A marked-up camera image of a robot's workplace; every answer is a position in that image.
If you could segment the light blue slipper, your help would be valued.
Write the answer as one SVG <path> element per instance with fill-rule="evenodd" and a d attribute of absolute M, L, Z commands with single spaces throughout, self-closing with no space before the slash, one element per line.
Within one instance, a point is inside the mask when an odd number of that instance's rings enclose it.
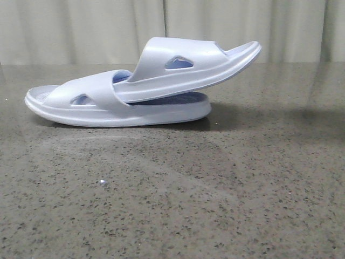
<path fill-rule="evenodd" d="M 260 51 L 256 41 L 224 51 L 213 41 L 154 37 L 146 44 L 134 73 L 117 73 L 113 85 L 126 103 L 187 93 L 230 79 Z"/>
<path fill-rule="evenodd" d="M 114 89 L 114 77 L 124 82 L 131 72 L 113 70 L 74 79 L 62 85 L 28 90 L 27 107 L 62 124 L 84 127 L 128 127 L 171 124 L 204 118 L 211 111 L 205 94 L 190 92 L 160 100 L 128 104 Z"/>

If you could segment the beige background curtain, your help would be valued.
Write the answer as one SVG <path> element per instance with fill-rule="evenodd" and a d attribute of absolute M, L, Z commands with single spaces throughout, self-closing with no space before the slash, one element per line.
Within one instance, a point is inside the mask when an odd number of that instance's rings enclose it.
<path fill-rule="evenodd" d="M 135 64 L 151 37 L 256 40 L 260 62 L 344 61 L 344 1 L 1 1 L 1 63 Z"/>

